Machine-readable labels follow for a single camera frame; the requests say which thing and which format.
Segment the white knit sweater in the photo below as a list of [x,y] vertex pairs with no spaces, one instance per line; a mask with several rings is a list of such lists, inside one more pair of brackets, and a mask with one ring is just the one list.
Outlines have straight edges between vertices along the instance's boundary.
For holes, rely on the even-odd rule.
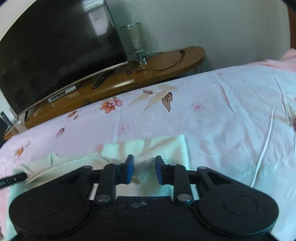
[[189,166],[185,137],[158,137],[147,140],[131,140],[122,144],[104,144],[98,152],[86,155],[47,157],[22,164],[19,168],[28,178],[11,191],[15,196],[54,180],[82,166],[103,169],[107,164],[121,164],[128,155],[134,156],[134,171],[129,185],[119,185],[119,196],[171,196],[169,185],[158,183],[154,169],[156,156],[161,156],[167,164]]

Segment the pink floral bed sheet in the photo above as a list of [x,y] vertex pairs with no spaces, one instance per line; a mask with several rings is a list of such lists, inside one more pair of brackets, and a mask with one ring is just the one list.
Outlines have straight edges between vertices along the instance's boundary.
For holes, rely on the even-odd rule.
[[[273,197],[273,235],[295,240],[295,49],[280,60],[191,75],[78,108],[13,136],[1,147],[1,177],[53,153],[183,135],[189,166],[207,166]],[[1,240],[15,184],[1,190]]]

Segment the silver set-top box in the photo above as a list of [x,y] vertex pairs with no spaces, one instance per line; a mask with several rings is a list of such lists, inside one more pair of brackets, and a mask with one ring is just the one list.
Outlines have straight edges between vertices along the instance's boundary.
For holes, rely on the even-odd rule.
[[49,103],[52,103],[54,101],[56,101],[57,99],[60,99],[61,97],[75,91],[77,89],[76,85],[72,85],[60,92],[58,92],[57,94],[54,94],[53,96],[49,97],[47,100]]

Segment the wooden TV console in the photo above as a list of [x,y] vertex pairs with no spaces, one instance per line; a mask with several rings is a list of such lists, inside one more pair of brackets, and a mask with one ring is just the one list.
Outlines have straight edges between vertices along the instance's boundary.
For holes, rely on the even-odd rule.
[[21,115],[21,125],[17,130],[22,132],[91,103],[172,80],[198,67],[205,57],[206,52],[202,47],[190,46],[185,48],[184,54],[179,50],[152,54],[148,57],[147,65],[137,65],[131,72],[132,63],[116,68],[112,75],[96,89],[92,87],[97,79],[89,78],[70,94],[52,103],[43,101],[33,109],[30,115]]

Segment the large black curved television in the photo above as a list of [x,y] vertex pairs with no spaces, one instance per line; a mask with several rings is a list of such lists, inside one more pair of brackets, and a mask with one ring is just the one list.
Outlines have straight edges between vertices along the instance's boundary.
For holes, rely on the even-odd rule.
[[126,61],[105,1],[36,1],[1,39],[1,91],[22,114]]

